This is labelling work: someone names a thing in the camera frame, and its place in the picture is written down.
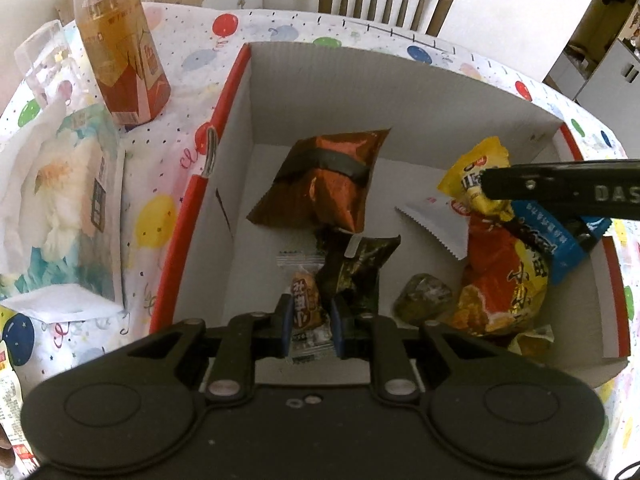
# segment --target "barcode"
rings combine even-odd
[[[111,115],[113,116],[113,120],[121,126],[138,124],[138,114],[135,112],[114,112]]]

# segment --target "tissue package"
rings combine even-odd
[[[43,322],[122,309],[120,197],[124,149],[103,105],[66,117],[21,187],[25,265],[0,275],[0,301]]]

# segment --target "plastic bottle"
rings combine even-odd
[[[140,0],[74,0],[76,23],[107,108],[123,126],[153,120],[171,87]]]

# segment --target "cardboard box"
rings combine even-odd
[[[243,47],[210,124],[222,137],[214,169],[208,180],[194,176],[184,196],[152,330],[188,317],[217,326],[245,312],[273,311],[286,285],[276,255],[311,250],[315,241],[311,232],[255,226],[246,215],[298,139],[392,128],[374,170],[364,231],[402,235],[380,276],[381,314],[390,313],[416,272],[460,290],[463,262],[394,208],[425,197],[421,179],[431,168],[446,170],[492,135],[514,164],[579,156],[571,135],[559,130],[561,120],[498,88],[377,52],[303,43]],[[548,363],[591,386],[619,373],[629,353],[621,293],[615,249],[605,240],[548,292],[539,320],[556,334]],[[315,381],[369,380],[364,362],[320,363]],[[256,368],[257,380],[283,381],[278,362]]]

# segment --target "balloon print tablecloth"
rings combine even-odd
[[[301,41],[385,52],[482,80],[564,120],[585,160],[625,158],[613,133],[585,110],[547,86],[498,62],[446,41],[398,28],[314,13],[212,9],[145,4],[156,47],[172,85],[172,96],[153,122],[124,134],[127,156],[122,197],[122,261],[127,310],[87,322],[45,325],[0,310],[2,338],[10,348],[25,392],[35,384],[147,334],[164,252],[180,210],[189,177],[202,171],[204,151],[194,133],[208,121],[240,47],[252,41]],[[101,100],[78,30],[67,39],[82,76]],[[2,136],[14,133],[39,111],[22,83],[0,118]],[[616,222],[621,261],[639,261],[640,232],[634,222]],[[634,355],[629,367],[599,389],[607,426],[591,465],[607,477],[633,462],[640,449],[640,378],[636,374],[640,316],[638,265],[623,265]]]

